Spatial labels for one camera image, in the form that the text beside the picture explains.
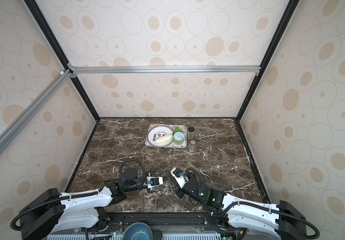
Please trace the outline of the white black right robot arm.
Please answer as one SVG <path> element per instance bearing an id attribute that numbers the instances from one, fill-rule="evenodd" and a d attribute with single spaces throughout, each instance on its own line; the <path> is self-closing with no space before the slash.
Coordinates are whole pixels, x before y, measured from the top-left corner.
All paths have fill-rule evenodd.
<path id="1" fill-rule="evenodd" d="M 173 168 L 171 181 L 178 197 L 189 196 L 202 205 L 211 218 L 226 221 L 233 228 L 246 228 L 271 234 L 278 240 L 316 240 L 320 231 L 286 201 L 265 204 L 244 200 L 215 190 L 203 182 L 194 168 Z"/>

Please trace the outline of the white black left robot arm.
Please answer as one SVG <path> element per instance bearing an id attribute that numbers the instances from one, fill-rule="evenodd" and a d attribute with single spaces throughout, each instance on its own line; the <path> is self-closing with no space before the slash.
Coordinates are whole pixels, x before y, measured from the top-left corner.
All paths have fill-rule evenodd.
<path id="1" fill-rule="evenodd" d="M 146 189 L 149 193 L 163 184 L 162 177 L 152 177 L 143 164 L 137 169 L 119 170 L 119 177 L 104 181 L 100 188 L 78 193 L 60 193 L 56 188 L 46 190 L 24 207 L 10 222 L 10 228 L 19 231 L 24 240 L 42 240 L 49 234 L 73 228 L 105 228 L 107 214 L 104 208 L 124 201 L 129 192 Z"/>

